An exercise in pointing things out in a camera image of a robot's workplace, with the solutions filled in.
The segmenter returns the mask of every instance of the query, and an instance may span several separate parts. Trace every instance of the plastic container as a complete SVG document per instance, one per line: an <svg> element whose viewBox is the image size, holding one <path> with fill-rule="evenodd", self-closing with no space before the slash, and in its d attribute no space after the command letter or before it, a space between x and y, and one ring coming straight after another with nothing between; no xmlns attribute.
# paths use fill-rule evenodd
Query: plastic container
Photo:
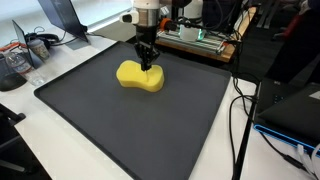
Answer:
<svg viewBox="0 0 320 180"><path fill-rule="evenodd" d="M4 55L6 56L7 64L15 72L19 73L22 77L28 80L29 83L34 86L40 86L45 83L45 80L41 74L34 69L25 58L19 54L14 54L11 52L6 52Z"/></svg>
<svg viewBox="0 0 320 180"><path fill-rule="evenodd" d="M28 46L31 51L36 54L42 61L49 59L50 53L44 45L44 42L40 39L35 39L28 42Z"/></svg>
<svg viewBox="0 0 320 180"><path fill-rule="evenodd" d="M0 91L14 90L26 82L25 78L8 66L5 56L0 53Z"/></svg>

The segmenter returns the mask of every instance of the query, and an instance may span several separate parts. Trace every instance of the floor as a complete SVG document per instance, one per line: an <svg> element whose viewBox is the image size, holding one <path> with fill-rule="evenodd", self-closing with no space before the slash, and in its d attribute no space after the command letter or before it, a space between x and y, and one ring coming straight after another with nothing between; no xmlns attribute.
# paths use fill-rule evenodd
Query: floor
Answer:
<svg viewBox="0 0 320 180"><path fill-rule="evenodd" d="M278 32L280 27L286 26L289 23L291 17L292 13L290 14L278 12L276 14L276 18L274 18L274 20L272 21L271 28L269 30L256 28L256 25L254 23L250 26L245 36L244 49L240 56L240 72L251 73L258 78L263 78L264 74L271 66L273 59L275 58L283 43L282 41L272 42L270 39L274 33ZM167 50L165 48L160 48L160 50L163 51L162 53L170 53L170 50ZM179 56L192 61L200 61L201 63L205 63L218 68L230 69L233 66L233 64L224 64L221 62L212 61L211 59L188 55L186 53L180 53ZM302 78L300 80L297 80L296 82L302 82L304 77L302 76ZM14 137L16 134L17 132L14 128L8 127L4 125L3 122L0 122L0 144L11 137ZM13 146L9 150L1 153L0 159L4 159L23 166L33 165L35 167L38 167L38 171L30 175L17 173L15 171L0 167L0 179L51 179L24 142L21 142Z"/></svg>

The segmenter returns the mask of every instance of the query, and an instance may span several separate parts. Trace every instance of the headphones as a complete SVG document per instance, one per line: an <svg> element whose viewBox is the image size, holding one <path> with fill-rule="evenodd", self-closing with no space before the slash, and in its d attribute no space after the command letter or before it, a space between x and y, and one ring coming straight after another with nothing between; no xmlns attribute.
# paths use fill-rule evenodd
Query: headphones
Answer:
<svg viewBox="0 0 320 180"><path fill-rule="evenodd" d="M55 44L59 42L59 37L55 34L37 34L37 33L28 33L25 35L25 39L27 43L29 41L40 39L44 42L44 45L47 49L50 49L51 44Z"/></svg>

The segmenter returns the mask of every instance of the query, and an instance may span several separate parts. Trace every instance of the table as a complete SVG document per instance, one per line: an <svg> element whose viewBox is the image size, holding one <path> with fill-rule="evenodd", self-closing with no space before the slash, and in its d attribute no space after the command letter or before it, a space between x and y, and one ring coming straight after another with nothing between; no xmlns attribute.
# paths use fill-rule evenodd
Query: table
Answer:
<svg viewBox="0 0 320 180"><path fill-rule="evenodd" d="M257 9L255 7L250 8L248 11L248 15L243 18L243 20L239 26L239 33L241 34L241 36L244 35L247 28L249 27L250 22L256 13L256 10ZM157 40L156 44L170 47L170 48L174 48L174 49L178 49L178 50L185 51L185 52L189 52L192 54L197 54L200 56L204 56L204 57L215 59L215 60L222 61L222 62L229 62L230 59L233 57L235 50L236 50L235 47L230 44L225 47L225 49L222 51L222 53L220 55L217 55L214 52L208 53L206 51L197 50L192 47L184 46L184 45L177 44L177 43L170 43L167 41Z"/></svg>
<svg viewBox="0 0 320 180"><path fill-rule="evenodd" d="M50 59L38 69L39 72L50 81L115 43L101 37L88 38L91 45L77 50L65 45L52 48ZM240 80L239 86L245 94L255 91L255 85L247 81ZM73 126L37 99L33 95L35 89L26 83L16 90L1 93L0 99L12 111L27 116L15 128L52 179L131 179ZM230 102L236 96L238 94L230 81L190 179L231 179L232 156L227 119ZM237 152L247 122L241 101L234 104L232 115Z"/></svg>

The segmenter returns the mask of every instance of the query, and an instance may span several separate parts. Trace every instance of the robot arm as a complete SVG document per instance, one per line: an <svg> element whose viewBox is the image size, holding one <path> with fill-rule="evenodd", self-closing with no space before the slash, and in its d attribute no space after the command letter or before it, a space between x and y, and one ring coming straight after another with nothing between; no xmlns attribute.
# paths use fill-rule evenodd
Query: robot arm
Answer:
<svg viewBox="0 0 320 180"><path fill-rule="evenodd" d="M147 71L160 53L154 47L158 30L160 4L185 7L191 0L134 0L134 10L120 16L121 22L132 23L136 26L134 47L141 58L141 70Z"/></svg>

